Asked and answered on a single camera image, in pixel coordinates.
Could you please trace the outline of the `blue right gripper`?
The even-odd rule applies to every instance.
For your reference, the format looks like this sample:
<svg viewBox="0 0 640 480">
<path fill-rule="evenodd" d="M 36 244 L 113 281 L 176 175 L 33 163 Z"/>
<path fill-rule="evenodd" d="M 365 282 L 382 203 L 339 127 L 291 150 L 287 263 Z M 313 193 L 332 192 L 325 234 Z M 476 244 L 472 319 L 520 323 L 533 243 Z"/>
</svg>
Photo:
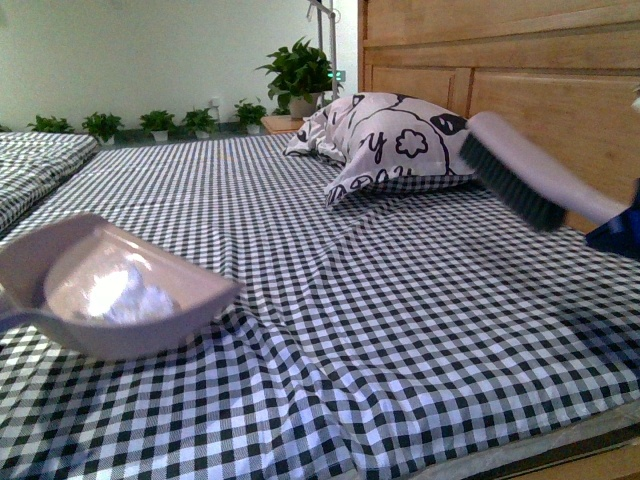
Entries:
<svg viewBox="0 0 640 480">
<path fill-rule="evenodd" d="M 594 189 L 589 191 L 587 217 L 601 225 L 585 236 L 586 244 L 602 252 L 627 258 L 639 257 L 639 182 L 632 203 L 623 210 L 616 203 Z"/>
</svg>

